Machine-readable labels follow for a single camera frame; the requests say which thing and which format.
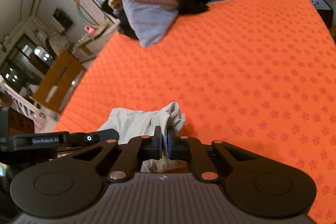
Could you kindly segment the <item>cream beige garment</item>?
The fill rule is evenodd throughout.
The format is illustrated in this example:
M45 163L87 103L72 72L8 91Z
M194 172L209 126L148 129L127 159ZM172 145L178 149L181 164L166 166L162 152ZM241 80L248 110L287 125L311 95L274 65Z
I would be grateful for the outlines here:
M114 129L119 133L119 143L126 144L131 138L142 135L154 135L156 126L161 128L163 149L159 160L147 160L142 163L142 172L165 173L184 168L186 162L170 160L167 155L167 130L171 129L177 136L186 121L186 115L181 113L179 104L171 102L169 105L156 111L129 110L125 108L113 109L107 121L99 128L100 131Z

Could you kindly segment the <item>dark wooden chair left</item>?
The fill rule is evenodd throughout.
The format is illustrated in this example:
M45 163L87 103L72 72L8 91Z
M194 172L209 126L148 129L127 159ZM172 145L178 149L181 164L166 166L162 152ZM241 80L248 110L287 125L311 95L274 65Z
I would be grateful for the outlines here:
M41 106L61 114L61 104L72 86L72 81L86 70L71 53L62 50L31 98Z

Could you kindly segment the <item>orange flower-pattern mat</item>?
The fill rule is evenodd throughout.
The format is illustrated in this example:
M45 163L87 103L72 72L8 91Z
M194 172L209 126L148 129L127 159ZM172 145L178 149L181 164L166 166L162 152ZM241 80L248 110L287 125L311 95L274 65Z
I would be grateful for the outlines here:
M222 139L309 174L310 217L335 223L335 43L310 0L228 0L180 16L158 44L114 34L56 131L91 132L112 109L178 102L182 132Z

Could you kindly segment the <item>beige low cabinet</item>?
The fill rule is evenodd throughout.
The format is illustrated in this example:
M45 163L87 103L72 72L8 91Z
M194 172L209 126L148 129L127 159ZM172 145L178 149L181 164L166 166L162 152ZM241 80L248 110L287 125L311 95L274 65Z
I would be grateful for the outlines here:
M90 29L87 34L85 34L74 46L72 50L72 54L80 49L83 52L88 52L87 45L91 42L96 42L99 38L113 34L118 28L118 24L104 24L102 27L98 29Z

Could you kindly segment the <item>pink kettlebell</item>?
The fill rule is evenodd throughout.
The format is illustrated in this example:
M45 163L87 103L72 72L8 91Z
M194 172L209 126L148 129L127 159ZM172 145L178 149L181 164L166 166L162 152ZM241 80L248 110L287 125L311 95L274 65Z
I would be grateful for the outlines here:
M96 32L96 30L93 27L89 26L88 24L84 26L84 30L87 33L87 36L89 37L94 36Z

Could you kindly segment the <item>colourful hula hoop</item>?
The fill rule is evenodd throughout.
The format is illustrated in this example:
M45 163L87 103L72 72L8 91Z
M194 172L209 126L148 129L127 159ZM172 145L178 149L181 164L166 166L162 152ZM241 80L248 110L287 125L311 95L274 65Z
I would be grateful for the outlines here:
M85 24L98 29L105 24L107 15L102 11L102 0L76 0L76 10Z

